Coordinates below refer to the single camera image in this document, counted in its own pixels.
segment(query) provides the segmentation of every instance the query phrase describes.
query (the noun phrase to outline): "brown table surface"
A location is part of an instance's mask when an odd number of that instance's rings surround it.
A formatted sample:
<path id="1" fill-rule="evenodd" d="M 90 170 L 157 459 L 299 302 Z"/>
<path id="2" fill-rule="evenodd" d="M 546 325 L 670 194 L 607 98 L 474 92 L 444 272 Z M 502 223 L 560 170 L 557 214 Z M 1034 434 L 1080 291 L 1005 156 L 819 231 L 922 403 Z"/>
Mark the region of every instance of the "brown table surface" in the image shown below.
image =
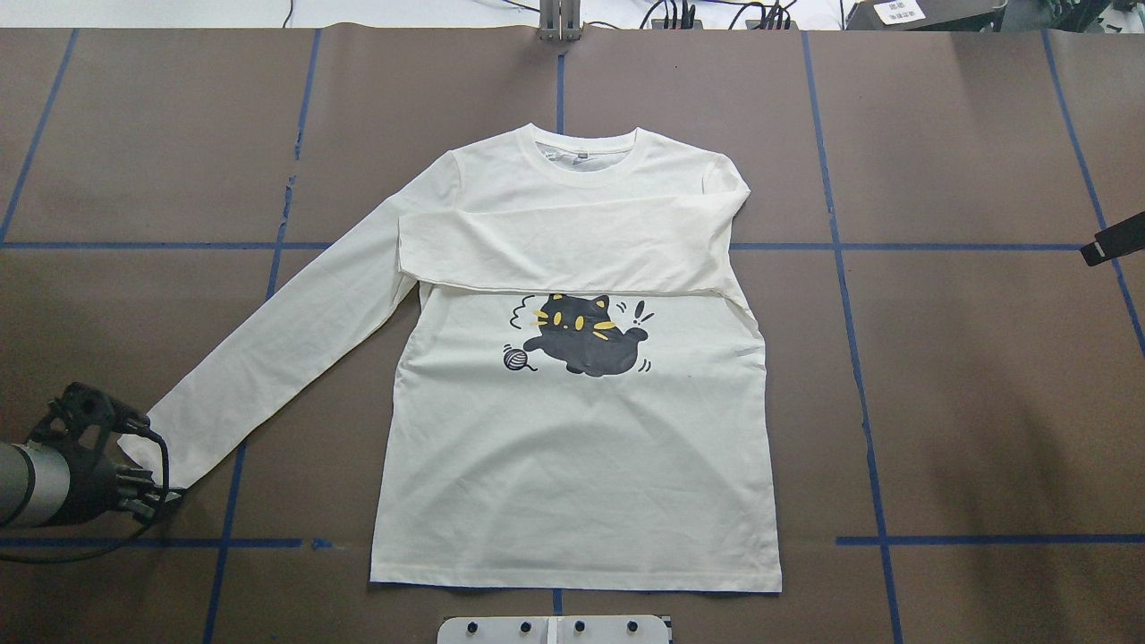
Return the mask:
<path id="1" fill-rule="evenodd" d="M 406 300 L 140 544 L 0 564 L 6 642 L 432 643 L 654 613 L 676 642 L 1145 641 L 1145 38 L 0 31 L 0 439 L 141 409 L 449 148 L 532 121 L 731 156 L 768 346 L 779 595 L 370 584 Z M 7 531 L 48 555 L 104 516 Z"/>

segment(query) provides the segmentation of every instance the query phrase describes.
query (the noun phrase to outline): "shirt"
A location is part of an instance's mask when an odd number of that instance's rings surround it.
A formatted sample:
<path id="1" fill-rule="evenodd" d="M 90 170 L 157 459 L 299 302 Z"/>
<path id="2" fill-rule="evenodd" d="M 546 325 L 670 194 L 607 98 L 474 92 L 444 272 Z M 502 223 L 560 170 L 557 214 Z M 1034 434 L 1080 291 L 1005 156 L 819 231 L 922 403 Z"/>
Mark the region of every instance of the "shirt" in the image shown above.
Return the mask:
<path id="1" fill-rule="evenodd" d="M 726 156 L 640 128 L 447 152 L 150 410 L 172 485 L 420 284 L 372 581 L 779 591 L 765 345 L 728 259 L 748 195 Z"/>

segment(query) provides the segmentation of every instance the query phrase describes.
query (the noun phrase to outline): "cartoon cat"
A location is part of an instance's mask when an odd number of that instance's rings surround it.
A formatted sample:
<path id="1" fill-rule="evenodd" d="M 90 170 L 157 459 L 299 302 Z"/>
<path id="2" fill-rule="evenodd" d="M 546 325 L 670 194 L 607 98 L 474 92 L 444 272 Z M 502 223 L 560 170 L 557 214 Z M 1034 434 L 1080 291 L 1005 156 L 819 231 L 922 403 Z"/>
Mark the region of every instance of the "cartoon cat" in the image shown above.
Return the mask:
<path id="1" fill-rule="evenodd" d="M 608 296 L 584 299 L 553 293 L 536 315 L 540 337 L 529 339 L 522 348 L 539 348 L 563 361 L 574 374 L 623 374 L 635 364 L 637 345 L 648 339 L 643 329 L 622 333 L 616 328 L 608 317 Z"/>

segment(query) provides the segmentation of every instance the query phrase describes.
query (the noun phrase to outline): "white bracket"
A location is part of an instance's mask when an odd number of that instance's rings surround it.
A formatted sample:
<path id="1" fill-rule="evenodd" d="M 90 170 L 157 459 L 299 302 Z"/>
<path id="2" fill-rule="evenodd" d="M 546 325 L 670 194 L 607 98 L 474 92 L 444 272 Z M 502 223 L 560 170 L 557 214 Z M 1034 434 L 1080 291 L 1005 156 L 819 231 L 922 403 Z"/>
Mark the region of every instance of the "white bracket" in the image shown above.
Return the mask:
<path id="1" fill-rule="evenodd" d="M 437 644 L 671 644 L 671 625 L 656 615 L 450 618 Z"/>
<path id="2" fill-rule="evenodd" d="M 540 0 L 542 40 L 581 40 L 581 0 Z"/>

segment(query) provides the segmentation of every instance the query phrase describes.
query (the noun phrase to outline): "white sticker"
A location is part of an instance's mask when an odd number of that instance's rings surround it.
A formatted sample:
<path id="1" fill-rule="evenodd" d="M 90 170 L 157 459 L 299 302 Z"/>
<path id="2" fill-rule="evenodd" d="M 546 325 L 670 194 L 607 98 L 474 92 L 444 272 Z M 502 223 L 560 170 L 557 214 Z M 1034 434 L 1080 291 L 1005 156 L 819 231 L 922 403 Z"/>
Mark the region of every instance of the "white sticker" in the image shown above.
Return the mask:
<path id="1" fill-rule="evenodd" d="M 893 0 L 875 5 L 875 13 L 883 24 L 913 23 L 926 17 L 916 0 Z"/>

